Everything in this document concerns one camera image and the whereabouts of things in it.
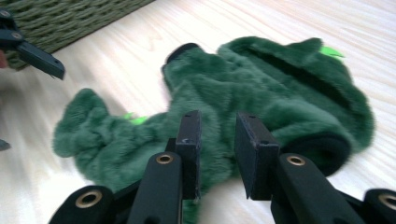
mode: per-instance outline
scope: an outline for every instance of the green plush toy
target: green plush toy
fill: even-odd
[[[321,53],[317,38],[281,46],[243,37],[207,54],[195,44],[175,50],[163,66],[171,93],[168,111],[139,125],[109,115],[103,100],[81,90],[66,108],[54,150],[114,191],[142,177],[150,156],[176,137],[181,117],[202,112],[201,182],[205,193],[237,175],[233,153],[237,111],[261,118],[282,152],[305,155],[325,175],[371,143],[374,119],[342,63]],[[184,202],[184,222],[196,223],[197,205]]]

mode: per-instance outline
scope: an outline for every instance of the woven texture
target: woven texture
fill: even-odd
[[[53,53],[153,1],[0,0],[0,6],[13,14],[27,41]],[[26,65],[14,51],[7,52],[7,59],[11,68]]]

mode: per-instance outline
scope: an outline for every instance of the clamp jaw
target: clamp jaw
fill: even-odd
[[[11,13],[0,7],[0,49],[15,50],[21,60],[52,77],[64,78],[64,65],[42,49],[27,42]]]

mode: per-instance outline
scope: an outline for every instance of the black tool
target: black tool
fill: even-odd
[[[59,79],[64,79],[64,66],[52,55],[27,42],[12,14],[0,8],[0,49],[15,50],[21,60]]]
[[[182,223],[182,200],[200,195],[201,113],[183,116],[177,138],[148,160],[143,178],[113,194],[88,186],[70,195],[50,224]]]
[[[256,116],[238,113],[235,131],[247,197],[271,201],[276,224],[396,223],[395,191],[371,189],[360,202],[335,189],[308,158],[282,154]]]

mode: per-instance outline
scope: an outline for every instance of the wooden floor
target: wooden floor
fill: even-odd
[[[0,152],[0,223],[47,223],[70,193],[90,184],[51,148],[55,124],[81,88],[98,92],[113,115],[150,116],[170,100],[160,68],[173,49],[195,42],[215,52],[246,35],[281,44],[320,37],[346,56],[375,112],[375,140],[330,180],[359,199],[367,189],[396,189],[395,22],[393,0],[158,0],[56,52],[64,81],[33,67],[1,69],[0,138],[12,149]],[[238,179],[203,201],[200,223],[274,223],[269,203],[247,201]]]

